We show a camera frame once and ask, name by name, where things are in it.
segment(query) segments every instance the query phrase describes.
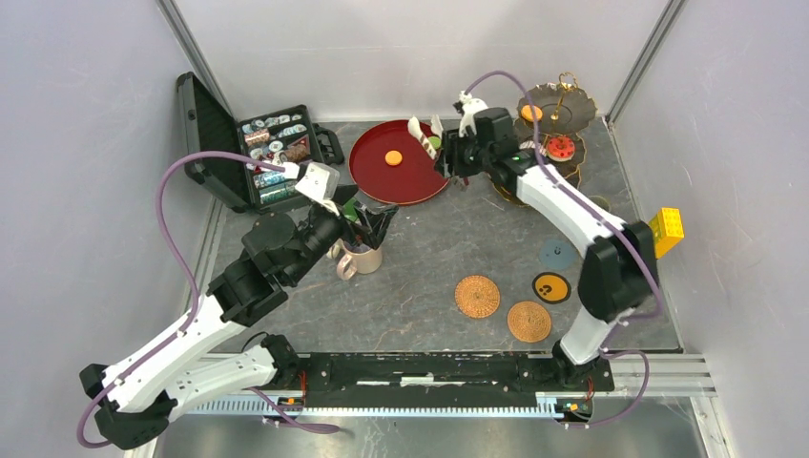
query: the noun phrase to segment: red round tray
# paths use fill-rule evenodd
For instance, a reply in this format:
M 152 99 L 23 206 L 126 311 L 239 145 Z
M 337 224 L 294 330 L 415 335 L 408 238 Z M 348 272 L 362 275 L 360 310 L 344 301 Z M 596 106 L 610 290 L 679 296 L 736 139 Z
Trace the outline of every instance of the red round tray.
M 421 123 L 430 136 L 430 127 Z M 384 161 L 388 151 L 402 153 L 402 163 L 390 166 Z M 374 126 L 357 140 L 348 158 L 351 178 L 370 198 L 384 203 L 412 205 L 441 192 L 449 183 L 433 169 L 435 162 L 410 136 L 407 121 L 389 121 Z

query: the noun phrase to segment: pink mug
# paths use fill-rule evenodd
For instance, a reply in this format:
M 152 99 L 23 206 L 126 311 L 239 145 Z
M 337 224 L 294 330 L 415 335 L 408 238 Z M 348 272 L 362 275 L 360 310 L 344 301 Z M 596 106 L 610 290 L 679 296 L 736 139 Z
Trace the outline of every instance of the pink mug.
M 362 245 L 359 249 L 352 247 L 349 250 L 342 240 L 338 240 L 329 250 L 328 257 L 336 259 L 340 252 L 344 252 L 344 254 L 337 262 L 337 276 L 342 280 L 349 280 L 354 277 L 354 274 L 358 273 L 370 274 L 376 272 L 382 265 L 382 247 L 372 250 Z

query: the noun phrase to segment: case lid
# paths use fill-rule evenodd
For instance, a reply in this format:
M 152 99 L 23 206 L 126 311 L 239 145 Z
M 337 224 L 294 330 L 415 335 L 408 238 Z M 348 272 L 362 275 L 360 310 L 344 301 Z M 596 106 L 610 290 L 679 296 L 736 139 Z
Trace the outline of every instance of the case lid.
M 235 119 L 208 92 L 192 72 L 177 79 L 180 112 L 186 152 L 226 151 L 241 155 Z M 234 160 L 210 158 L 190 162 L 185 173 L 236 212 L 253 206 L 244 164 Z

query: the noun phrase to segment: yellow toy block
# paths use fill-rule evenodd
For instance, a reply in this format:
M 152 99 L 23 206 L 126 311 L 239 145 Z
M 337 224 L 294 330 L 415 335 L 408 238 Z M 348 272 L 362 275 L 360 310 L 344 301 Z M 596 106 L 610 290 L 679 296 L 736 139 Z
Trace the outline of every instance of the yellow toy block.
M 649 221 L 654 238 L 654 255 L 660 259 L 677 245 L 685 234 L 682 230 L 680 211 L 676 208 L 663 207 Z

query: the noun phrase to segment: gray table surface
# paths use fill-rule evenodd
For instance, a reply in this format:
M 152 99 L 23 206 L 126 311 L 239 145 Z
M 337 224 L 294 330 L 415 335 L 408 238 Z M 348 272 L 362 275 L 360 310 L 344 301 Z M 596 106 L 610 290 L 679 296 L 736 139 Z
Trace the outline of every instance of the gray table surface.
M 347 156 L 354 142 L 376 124 L 323 124 L 337 133 L 346 153 L 345 164 L 337 167 L 341 182 L 351 182 Z M 601 119 L 581 136 L 587 159 L 579 189 L 586 196 L 606 198 L 612 213 L 624 220 L 636 220 L 619 158 Z M 226 218 L 214 276 L 238 257 L 240 239 L 256 216 L 226 212 Z M 565 237 L 535 210 L 503 200 L 485 177 L 473 177 L 465 191 L 447 186 L 427 202 L 403 207 L 391 223 L 383 245 L 384 262 L 377 272 L 341 281 L 335 262 L 323 258 L 297 288 L 288 291 L 289 301 L 215 351 L 237 352 L 261 330 L 284 334 L 299 352 L 550 350 L 581 307 L 575 291 L 580 259 L 558 272 L 573 291 L 567 301 L 545 305 L 552 330 L 544 341 L 517 341 L 506 320 L 515 303 L 537 301 L 531 283 L 537 274 L 552 270 L 539 256 L 550 239 Z M 487 276 L 500 289 L 500 307 L 486 319 L 470 319 L 455 304 L 455 286 L 469 275 Z M 641 311 L 651 307 L 651 302 L 645 303 Z M 611 347 L 675 349 L 679 344 L 667 312 L 663 318 L 622 330 Z

